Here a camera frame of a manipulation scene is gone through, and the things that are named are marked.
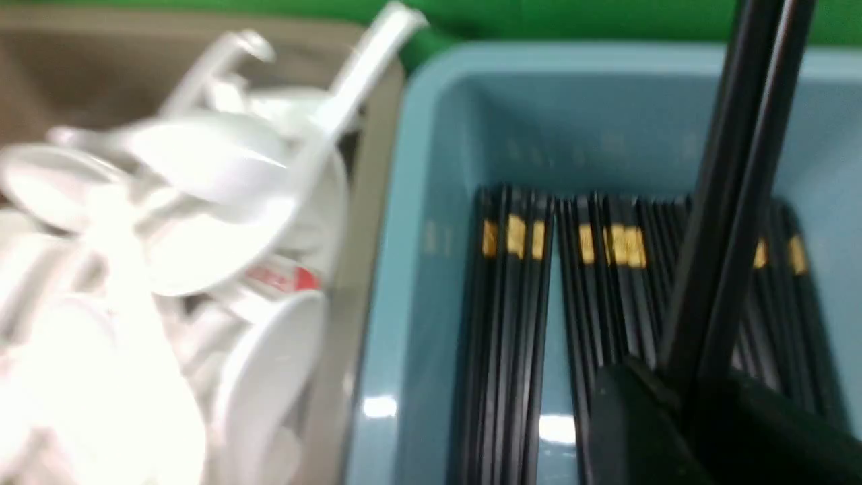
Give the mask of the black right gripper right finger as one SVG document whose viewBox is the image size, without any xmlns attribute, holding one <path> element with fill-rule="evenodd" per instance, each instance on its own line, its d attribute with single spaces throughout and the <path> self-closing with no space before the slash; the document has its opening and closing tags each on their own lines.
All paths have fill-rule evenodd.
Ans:
<svg viewBox="0 0 862 485">
<path fill-rule="evenodd" d="M 733 372 L 688 424 L 715 484 L 859 484 L 859 439 Z"/>
</svg>

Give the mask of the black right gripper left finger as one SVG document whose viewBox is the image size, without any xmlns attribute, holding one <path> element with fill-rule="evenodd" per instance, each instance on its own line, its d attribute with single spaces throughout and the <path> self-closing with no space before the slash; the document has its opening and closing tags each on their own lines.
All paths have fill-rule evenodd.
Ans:
<svg viewBox="0 0 862 485">
<path fill-rule="evenodd" d="M 590 417 L 593 484 L 713 484 L 681 436 L 672 392 L 628 358 L 597 374 Z"/>
</svg>

